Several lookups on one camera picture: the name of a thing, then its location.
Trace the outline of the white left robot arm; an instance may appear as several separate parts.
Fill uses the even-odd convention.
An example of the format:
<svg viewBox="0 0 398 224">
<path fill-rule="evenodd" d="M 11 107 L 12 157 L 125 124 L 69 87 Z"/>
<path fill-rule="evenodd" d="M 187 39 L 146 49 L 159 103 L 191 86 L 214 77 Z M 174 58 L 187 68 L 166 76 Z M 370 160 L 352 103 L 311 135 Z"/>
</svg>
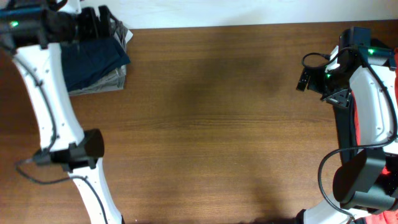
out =
<svg viewBox="0 0 398 224">
<path fill-rule="evenodd" d="M 98 129 L 80 126 L 67 92 L 61 46 L 109 37 L 109 8 L 79 1 L 6 1 L 1 5 L 1 48 L 12 58 L 29 94 L 40 133 L 38 166 L 58 165 L 75 183 L 92 223 L 123 223 L 103 170 Z"/>
</svg>

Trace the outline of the dark navy blue shorts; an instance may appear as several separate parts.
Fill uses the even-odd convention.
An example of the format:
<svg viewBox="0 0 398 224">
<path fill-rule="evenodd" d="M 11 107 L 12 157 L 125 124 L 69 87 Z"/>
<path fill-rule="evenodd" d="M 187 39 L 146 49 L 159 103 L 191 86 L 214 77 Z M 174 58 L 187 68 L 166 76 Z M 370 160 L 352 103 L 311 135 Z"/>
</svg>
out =
<svg viewBox="0 0 398 224">
<path fill-rule="evenodd" d="M 62 70 L 68 91 L 94 84 L 109 72 L 130 62 L 113 37 L 61 46 Z"/>
</svg>

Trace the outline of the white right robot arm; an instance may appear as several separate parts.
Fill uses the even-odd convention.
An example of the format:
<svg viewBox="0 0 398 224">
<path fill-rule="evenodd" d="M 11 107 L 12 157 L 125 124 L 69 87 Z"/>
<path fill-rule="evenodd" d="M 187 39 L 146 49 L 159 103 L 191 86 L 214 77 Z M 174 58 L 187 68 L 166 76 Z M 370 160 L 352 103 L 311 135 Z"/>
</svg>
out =
<svg viewBox="0 0 398 224">
<path fill-rule="evenodd" d="M 304 65 L 298 91 L 335 113 L 341 166 L 332 192 L 294 223 L 364 223 L 397 211 L 397 52 L 368 28 L 346 29 L 325 63 Z"/>
</svg>

